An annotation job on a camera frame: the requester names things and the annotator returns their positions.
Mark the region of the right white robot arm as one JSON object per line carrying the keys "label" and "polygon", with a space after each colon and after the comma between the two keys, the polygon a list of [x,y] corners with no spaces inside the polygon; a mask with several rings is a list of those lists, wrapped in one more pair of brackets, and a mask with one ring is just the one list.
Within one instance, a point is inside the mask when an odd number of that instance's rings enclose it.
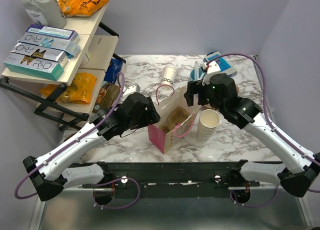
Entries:
{"label": "right white robot arm", "polygon": [[209,104],[230,123],[259,139],[282,161],[280,164],[242,161],[230,173],[230,181],[241,186],[257,181],[280,185],[291,195],[301,198],[320,173],[320,156],[299,145],[274,125],[252,100],[238,96],[234,80],[224,73],[187,84],[184,97],[188,106]]}

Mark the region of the white paper coffee cup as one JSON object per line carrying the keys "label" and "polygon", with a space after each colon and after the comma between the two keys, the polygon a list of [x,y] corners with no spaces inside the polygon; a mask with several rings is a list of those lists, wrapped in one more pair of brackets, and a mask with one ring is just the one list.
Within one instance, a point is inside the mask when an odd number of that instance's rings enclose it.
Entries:
{"label": "white paper coffee cup", "polygon": [[168,64],[163,69],[163,75],[161,78],[161,85],[163,88],[170,89],[178,74],[178,68],[175,65]]}

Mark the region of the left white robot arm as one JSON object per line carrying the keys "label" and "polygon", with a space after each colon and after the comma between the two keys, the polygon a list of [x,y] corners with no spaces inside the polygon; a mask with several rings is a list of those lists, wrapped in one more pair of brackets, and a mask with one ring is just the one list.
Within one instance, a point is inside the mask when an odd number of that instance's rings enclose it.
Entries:
{"label": "left white robot arm", "polygon": [[147,127],[160,121],[150,97],[140,93],[130,94],[115,110],[99,110],[71,138],[54,150],[40,157],[28,156],[23,165],[28,173],[36,195],[41,201],[48,201],[64,189],[83,184],[110,184],[111,176],[104,163],[71,167],[91,149],[122,135],[127,130]]}

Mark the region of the white sachet stick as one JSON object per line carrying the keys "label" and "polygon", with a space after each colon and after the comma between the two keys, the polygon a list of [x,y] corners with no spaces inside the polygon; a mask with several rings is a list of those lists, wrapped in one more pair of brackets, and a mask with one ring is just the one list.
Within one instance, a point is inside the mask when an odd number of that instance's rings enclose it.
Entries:
{"label": "white sachet stick", "polygon": [[199,79],[200,75],[201,75],[201,67],[199,65],[199,62],[196,61],[195,64],[194,64],[194,78],[195,80]]}

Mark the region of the brown pink paper bag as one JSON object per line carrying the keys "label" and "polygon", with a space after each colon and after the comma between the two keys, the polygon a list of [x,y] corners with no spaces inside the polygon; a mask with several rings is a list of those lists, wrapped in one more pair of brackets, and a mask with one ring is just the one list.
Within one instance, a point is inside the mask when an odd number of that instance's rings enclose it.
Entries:
{"label": "brown pink paper bag", "polygon": [[147,128],[149,140],[163,154],[191,131],[199,112],[197,105],[187,105],[184,97],[186,91],[186,87],[177,88],[162,102],[158,102],[155,109],[160,121]]}

